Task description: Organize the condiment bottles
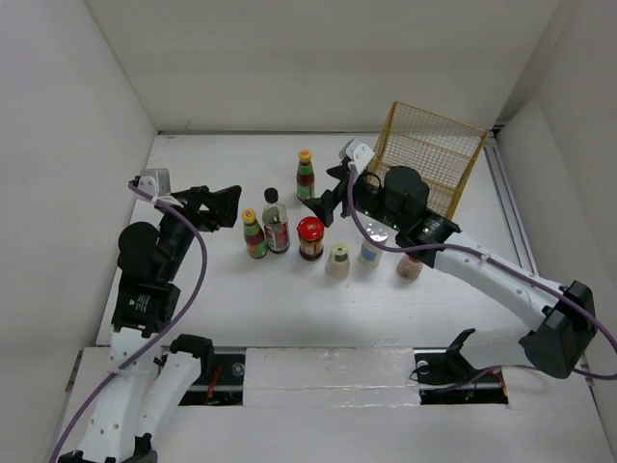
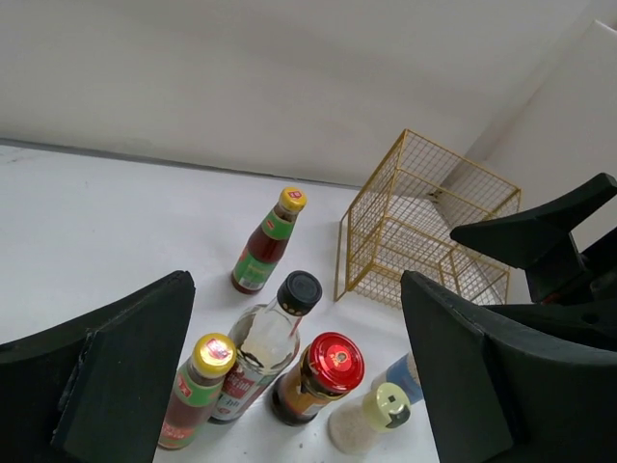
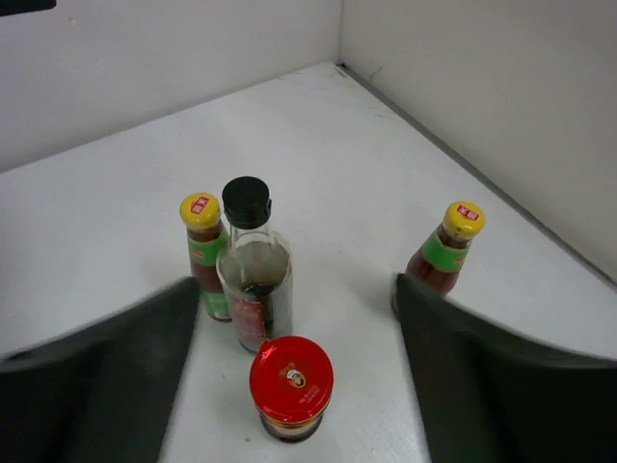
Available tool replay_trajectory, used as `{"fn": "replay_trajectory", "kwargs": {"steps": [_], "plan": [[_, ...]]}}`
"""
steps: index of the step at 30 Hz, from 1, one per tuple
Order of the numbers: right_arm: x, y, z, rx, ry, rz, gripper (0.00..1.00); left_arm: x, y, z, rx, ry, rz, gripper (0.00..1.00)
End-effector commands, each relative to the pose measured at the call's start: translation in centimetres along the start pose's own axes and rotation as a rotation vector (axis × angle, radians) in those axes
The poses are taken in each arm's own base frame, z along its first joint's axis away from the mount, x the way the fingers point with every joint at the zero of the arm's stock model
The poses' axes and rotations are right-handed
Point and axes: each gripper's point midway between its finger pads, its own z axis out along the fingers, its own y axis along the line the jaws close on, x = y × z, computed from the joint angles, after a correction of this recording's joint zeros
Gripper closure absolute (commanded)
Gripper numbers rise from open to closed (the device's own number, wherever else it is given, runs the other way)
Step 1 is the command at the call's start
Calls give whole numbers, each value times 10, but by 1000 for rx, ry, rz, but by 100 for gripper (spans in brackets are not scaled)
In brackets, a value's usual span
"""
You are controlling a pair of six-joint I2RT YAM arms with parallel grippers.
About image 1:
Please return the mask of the yellow-cap sauce bottle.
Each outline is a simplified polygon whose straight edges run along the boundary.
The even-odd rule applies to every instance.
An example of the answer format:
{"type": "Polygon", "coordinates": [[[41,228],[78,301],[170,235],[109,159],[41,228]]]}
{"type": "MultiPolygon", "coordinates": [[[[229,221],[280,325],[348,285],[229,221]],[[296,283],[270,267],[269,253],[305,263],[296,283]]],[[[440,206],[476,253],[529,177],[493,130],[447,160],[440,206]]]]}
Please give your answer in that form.
{"type": "Polygon", "coordinates": [[[296,191],[299,200],[314,197],[314,170],[312,166],[312,153],[310,150],[299,152],[299,161],[296,173],[296,191]]]}
{"type": "Polygon", "coordinates": [[[246,208],[241,214],[244,240],[248,253],[253,259],[262,259],[267,255],[268,246],[264,231],[253,209],[246,208]]]}

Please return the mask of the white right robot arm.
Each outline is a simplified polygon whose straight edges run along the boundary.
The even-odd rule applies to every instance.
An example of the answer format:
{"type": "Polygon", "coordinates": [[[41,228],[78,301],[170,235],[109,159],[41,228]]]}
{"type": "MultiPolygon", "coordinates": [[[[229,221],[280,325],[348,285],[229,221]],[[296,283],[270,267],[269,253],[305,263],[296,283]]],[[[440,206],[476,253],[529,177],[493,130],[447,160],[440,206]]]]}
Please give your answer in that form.
{"type": "Polygon", "coordinates": [[[303,204],[329,227],[335,209],[357,220],[365,214],[396,232],[394,253],[453,276],[498,302],[518,317],[520,331],[481,333],[463,330],[415,373],[424,384],[447,385],[478,380],[491,369],[512,364],[565,379],[577,369],[598,324],[591,289],[574,281],[563,286],[529,275],[474,242],[458,225],[431,210],[430,189],[419,173],[405,166],[389,169],[378,184],[344,161],[328,171],[334,190],[303,204]]]}

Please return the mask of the green-cap spice shaker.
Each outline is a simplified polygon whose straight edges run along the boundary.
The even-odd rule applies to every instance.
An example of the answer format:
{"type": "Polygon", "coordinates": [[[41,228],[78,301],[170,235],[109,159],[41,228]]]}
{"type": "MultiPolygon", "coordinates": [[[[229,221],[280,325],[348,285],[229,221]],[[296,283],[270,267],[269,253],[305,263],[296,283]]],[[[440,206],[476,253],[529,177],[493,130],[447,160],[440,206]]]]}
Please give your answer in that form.
{"type": "Polygon", "coordinates": [[[334,279],[345,279],[350,271],[349,246],[338,242],[331,248],[326,264],[326,274],[334,279]]]}

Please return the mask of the silver-cap white shaker bottle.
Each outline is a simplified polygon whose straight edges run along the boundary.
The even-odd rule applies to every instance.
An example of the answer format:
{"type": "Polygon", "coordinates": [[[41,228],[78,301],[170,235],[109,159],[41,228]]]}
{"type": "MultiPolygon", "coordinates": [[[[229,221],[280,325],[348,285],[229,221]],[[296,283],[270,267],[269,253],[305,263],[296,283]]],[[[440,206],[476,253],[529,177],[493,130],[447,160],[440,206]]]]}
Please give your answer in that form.
{"type": "Polygon", "coordinates": [[[364,238],[362,241],[359,261],[367,267],[374,268],[379,265],[383,255],[383,250],[375,243],[387,245],[389,230],[374,222],[368,222],[363,227],[369,238],[364,238]]]}

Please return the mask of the pink-cap spice shaker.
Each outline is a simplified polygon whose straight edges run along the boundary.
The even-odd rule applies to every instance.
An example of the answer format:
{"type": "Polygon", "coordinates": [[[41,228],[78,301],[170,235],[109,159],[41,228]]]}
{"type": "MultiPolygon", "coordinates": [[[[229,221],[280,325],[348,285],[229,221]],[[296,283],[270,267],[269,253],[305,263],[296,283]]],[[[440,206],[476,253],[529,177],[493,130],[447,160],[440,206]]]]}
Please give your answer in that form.
{"type": "Polygon", "coordinates": [[[408,255],[403,255],[396,265],[397,274],[409,281],[415,281],[423,269],[423,263],[408,255]]]}

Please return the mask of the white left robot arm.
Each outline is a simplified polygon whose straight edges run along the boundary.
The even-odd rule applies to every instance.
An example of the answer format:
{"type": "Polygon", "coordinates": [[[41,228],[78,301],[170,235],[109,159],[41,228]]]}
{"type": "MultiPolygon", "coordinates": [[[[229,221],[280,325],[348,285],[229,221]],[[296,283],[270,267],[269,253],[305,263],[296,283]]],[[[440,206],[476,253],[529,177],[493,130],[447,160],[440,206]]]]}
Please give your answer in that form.
{"type": "Polygon", "coordinates": [[[184,306],[174,278],[192,244],[202,260],[206,232],[234,226],[242,189],[207,186],[169,193],[128,184],[136,196],[162,214],[157,226],[136,222],[119,237],[121,279],[112,316],[107,376],[84,400],[52,451],[53,462],[155,462],[155,439],[194,382],[215,375],[210,339],[180,335],[168,354],[155,348],[188,312],[205,280],[201,265],[195,288],[184,306]]]}

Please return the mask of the black-cap clear glass bottle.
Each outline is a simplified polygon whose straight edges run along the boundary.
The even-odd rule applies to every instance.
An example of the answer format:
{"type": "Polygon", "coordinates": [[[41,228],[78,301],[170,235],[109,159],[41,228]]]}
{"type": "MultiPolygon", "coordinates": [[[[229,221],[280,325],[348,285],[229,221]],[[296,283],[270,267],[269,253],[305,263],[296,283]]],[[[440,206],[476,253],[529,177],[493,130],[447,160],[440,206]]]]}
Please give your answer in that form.
{"type": "Polygon", "coordinates": [[[286,207],[280,202],[279,192],[274,187],[264,190],[264,200],[262,225],[268,248],[274,254],[284,254],[290,246],[286,207]]]}

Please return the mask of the red-lid dark sauce jar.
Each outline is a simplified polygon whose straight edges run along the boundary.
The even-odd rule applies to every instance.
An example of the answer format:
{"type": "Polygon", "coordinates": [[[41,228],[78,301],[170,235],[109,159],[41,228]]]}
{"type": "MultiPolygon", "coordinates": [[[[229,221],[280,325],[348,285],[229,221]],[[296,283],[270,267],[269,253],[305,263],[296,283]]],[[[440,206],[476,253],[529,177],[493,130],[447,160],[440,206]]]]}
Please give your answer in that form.
{"type": "Polygon", "coordinates": [[[299,252],[305,260],[317,260],[323,254],[325,227],[317,217],[305,217],[298,226],[299,252]]]}

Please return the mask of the yellow-cap sauce bottle front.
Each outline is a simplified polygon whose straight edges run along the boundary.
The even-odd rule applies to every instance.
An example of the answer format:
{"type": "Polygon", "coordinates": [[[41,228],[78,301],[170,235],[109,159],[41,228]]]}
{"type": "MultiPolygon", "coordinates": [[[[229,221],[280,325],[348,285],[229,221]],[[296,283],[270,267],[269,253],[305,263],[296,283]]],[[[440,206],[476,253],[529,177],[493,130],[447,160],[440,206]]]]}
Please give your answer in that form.
{"type": "Polygon", "coordinates": [[[262,259],[267,255],[268,246],[264,231],[253,209],[246,208],[241,214],[244,240],[248,253],[253,259],[262,259]]]}

